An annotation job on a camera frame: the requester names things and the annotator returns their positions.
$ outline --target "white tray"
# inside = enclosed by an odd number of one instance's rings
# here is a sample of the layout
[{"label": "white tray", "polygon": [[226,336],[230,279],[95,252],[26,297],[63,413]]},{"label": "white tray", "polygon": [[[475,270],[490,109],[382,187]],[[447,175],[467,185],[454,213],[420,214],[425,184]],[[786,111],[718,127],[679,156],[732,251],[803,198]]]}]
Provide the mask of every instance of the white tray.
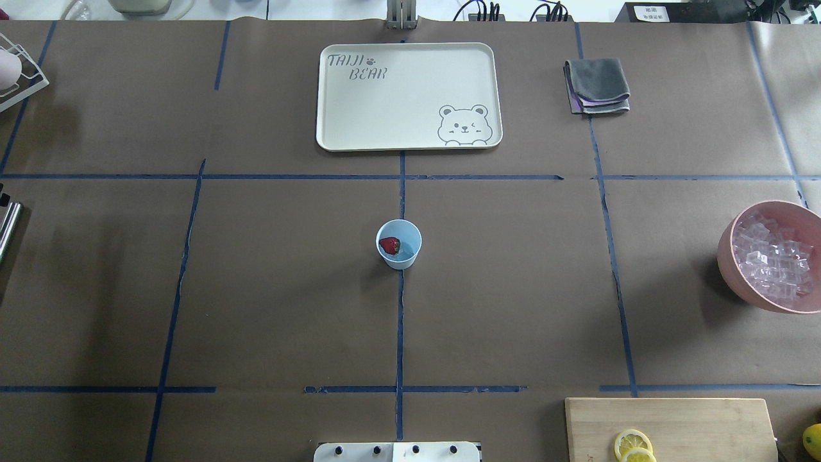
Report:
[{"label": "white tray", "polygon": [[336,44],[319,55],[325,150],[476,149],[502,140],[486,44]]}]

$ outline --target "metal rod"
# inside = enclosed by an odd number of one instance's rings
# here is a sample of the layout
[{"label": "metal rod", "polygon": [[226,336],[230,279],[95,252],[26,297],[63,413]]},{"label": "metal rod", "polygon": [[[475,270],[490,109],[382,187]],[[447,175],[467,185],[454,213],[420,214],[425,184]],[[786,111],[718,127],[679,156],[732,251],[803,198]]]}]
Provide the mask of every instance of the metal rod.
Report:
[{"label": "metal rod", "polygon": [[6,217],[3,218],[2,227],[0,228],[0,263],[6,256],[6,250],[11,243],[11,235],[14,233],[14,228],[22,211],[23,205],[20,202],[12,202],[8,205]]}]

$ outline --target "folded towel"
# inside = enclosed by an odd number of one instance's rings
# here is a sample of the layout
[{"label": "folded towel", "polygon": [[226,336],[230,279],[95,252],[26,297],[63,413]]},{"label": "folded towel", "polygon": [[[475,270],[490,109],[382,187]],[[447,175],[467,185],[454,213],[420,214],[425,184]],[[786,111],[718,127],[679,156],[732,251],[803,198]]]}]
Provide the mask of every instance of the folded towel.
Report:
[{"label": "folded towel", "polygon": [[564,73],[572,113],[630,110],[630,88],[617,58],[565,61]]}]

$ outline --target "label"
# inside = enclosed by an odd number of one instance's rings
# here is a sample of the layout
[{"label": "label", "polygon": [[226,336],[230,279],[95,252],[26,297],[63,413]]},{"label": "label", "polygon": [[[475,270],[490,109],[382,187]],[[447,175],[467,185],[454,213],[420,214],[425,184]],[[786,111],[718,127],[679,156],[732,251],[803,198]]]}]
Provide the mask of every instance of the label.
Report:
[{"label": "label", "polygon": [[359,53],[329,54],[325,65],[342,68],[349,81],[379,81],[388,76],[387,67],[380,67],[375,58]]},{"label": "label", "polygon": [[665,7],[633,7],[635,18],[647,22],[670,22]]}]

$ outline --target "dish rack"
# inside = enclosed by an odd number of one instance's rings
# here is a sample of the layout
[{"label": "dish rack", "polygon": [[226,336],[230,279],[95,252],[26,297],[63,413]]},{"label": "dish rack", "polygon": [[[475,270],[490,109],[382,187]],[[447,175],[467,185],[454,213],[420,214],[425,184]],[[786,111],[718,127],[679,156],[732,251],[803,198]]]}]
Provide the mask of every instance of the dish rack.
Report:
[{"label": "dish rack", "polygon": [[0,112],[2,112],[48,86],[48,79],[28,52],[3,34],[0,34],[0,47],[16,55],[23,62],[23,70],[17,82],[5,90],[0,90]]}]

